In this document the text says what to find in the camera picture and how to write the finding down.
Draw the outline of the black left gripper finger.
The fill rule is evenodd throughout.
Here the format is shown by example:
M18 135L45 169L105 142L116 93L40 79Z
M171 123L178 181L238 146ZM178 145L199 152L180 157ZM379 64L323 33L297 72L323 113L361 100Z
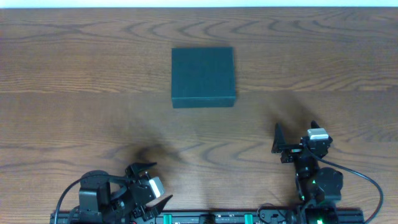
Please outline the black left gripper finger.
M126 177L131 179L139 179L141 172L144 172L155 165L157 165L156 162L150 162L150 163L135 162L133 164L130 164L125 169Z
M142 219L144 221L148 221L151 220L157 216L159 216L164 207L166 206L167 202L173 197L173 195L169 195L168 197L166 197L165 199L161 200L159 203L155 204L152 207L146 208L144 210L144 214L142 216Z

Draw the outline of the dark green box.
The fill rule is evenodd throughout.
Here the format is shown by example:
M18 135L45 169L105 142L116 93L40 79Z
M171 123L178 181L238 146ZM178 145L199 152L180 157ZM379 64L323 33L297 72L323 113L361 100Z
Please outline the dark green box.
M174 108L234 106L236 80L232 47L173 48L171 55Z

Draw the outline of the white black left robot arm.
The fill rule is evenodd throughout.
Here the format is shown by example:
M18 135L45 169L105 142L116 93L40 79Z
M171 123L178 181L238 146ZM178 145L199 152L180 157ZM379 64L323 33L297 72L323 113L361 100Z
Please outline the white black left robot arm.
M64 223L137 223L160 215L172 197L147 206L165 193L161 180L147 173L155 165L133 163L126 167L124 176L103 170L85 173L77 181L79 205L69 212Z

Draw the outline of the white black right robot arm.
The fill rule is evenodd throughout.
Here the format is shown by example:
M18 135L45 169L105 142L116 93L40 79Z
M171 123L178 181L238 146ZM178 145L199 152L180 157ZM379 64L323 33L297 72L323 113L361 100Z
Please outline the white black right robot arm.
M320 159L328 154L332 138L325 129L311 122L307 135L298 144L288 144L282 128L275 125L271 153L280 154L282 163L295 167L295 184L302 204L287 212L287 223L339 223L336 202L341 200L343 174L334 168L321 168Z

